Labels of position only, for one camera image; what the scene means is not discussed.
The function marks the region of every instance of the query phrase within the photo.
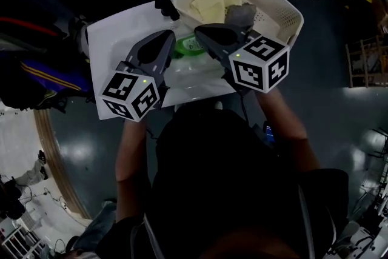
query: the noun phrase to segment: gray floor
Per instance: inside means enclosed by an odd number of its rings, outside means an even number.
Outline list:
[[[292,49],[289,76],[280,84],[285,99],[309,133],[311,145],[323,167],[344,169],[350,177],[349,211],[373,186],[382,160],[366,156],[378,137],[370,128],[388,128],[388,89],[348,89],[344,51],[345,25],[335,0],[290,0],[303,14],[304,27]],[[242,115],[236,94],[222,96],[225,108]],[[248,94],[245,104],[250,124],[262,126],[264,116]],[[172,109],[147,115],[149,128],[158,136]],[[69,101],[67,113],[50,112],[64,164],[85,208],[95,215],[101,201],[115,196],[114,162],[123,121],[100,121],[94,104],[81,98]],[[149,175],[156,173],[155,142],[148,139]]]

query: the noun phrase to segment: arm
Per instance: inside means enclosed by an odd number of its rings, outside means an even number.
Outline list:
[[[307,172],[319,169],[319,162],[307,140],[306,130],[283,100],[280,91],[274,88],[271,92],[256,93],[260,106],[278,140],[279,151],[291,163],[296,172]]]
[[[146,124],[126,120],[116,159],[116,221],[142,215],[150,182],[147,175]]]

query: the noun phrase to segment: jeans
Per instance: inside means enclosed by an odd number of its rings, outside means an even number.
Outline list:
[[[112,228],[116,220],[116,203],[106,201],[100,213],[94,218],[85,232],[76,240],[73,249],[94,252],[98,243]]]

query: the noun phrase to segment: red stripe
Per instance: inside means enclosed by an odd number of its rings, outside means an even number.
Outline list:
[[[0,16],[0,22],[14,23],[17,25],[27,27],[28,29],[33,29],[33,30],[37,30],[37,31],[42,32],[42,33],[46,33],[46,34],[51,35],[51,36],[58,36],[58,34],[56,32],[54,32],[50,29],[32,24],[30,22],[20,21],[18,19],[6,18],[5,16]]]

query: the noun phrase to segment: person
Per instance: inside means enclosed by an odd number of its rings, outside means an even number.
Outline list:
[[[57,259],[98,259],[95,249],[116,221],[116,201],[105,200],[101,211],[79,237],[73,237],[66,245],[66,253]]]
[[[125,121],[116,224],[102,258],[322,258],[347,223],[348,176],[320,169],[278,89],[256,94],[276,149],[230,110],[180,108],[147,177],[146,124]]]
[[[0,214],[2,218],[9,217],[17,220],[22,217],[25,212],[25,206],[19,199],[27,187],[38,184],[48,178],[44,168],[45,164],[45,154],[40,150],[38,159],[35,161],[32,169],[26,171],[20,177],[12,177],[6,183],[3,183],[0,179]]]

